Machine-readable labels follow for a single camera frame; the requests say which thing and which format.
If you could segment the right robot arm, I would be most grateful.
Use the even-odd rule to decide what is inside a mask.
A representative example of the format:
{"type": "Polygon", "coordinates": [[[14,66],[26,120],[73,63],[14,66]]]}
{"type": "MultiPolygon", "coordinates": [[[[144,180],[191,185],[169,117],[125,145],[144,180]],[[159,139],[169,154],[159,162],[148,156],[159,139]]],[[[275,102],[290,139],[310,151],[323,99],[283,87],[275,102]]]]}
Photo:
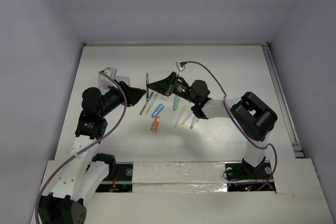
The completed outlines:
{"type": "Polygon", "coordinates": [[[253,178],[261,171],[265,162],[267,137],[273,130],[278,117],[276,113],[252,92],[237,99],[216,100],[209,97],[205,81],[195,80],[191,85],[172,72],[165,79],[146,85],[147,88],[166,97],[174,94],[194,104],[191,111],[198,119],[229,118],[247,139],[241,171],[253,178]]]}

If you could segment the green ink pen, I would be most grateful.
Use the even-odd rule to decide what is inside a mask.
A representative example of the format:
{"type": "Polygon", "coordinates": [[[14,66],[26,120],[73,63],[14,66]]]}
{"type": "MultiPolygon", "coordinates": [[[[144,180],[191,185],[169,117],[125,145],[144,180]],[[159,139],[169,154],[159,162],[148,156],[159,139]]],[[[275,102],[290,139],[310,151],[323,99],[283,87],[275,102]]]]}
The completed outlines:
{"type": "Polygon", "coordinates": [[[146,73],[146,101],[149,101],[149,88],[148,88],[148,84],[149,84],[149,73],[146,73]]]}

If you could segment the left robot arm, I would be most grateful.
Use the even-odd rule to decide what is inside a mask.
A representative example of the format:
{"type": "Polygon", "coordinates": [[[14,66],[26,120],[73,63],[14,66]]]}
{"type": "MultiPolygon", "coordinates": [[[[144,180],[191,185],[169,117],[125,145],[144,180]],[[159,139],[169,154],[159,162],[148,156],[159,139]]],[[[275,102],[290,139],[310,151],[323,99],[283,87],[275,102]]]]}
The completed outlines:
{"type": "Polygon", "coordinates": [[[105,94],[96,87],[82,93],[82,111],[70,158],[53,173],[57,182],[48,195],[37,200],[37,223],[84,223],[86,204],[101,182],[117,177],[115,157],[96,152],[108,126],[105,117],[120,105],[136,105],[146,91],[123,81],[115,84],[105,94]]]}

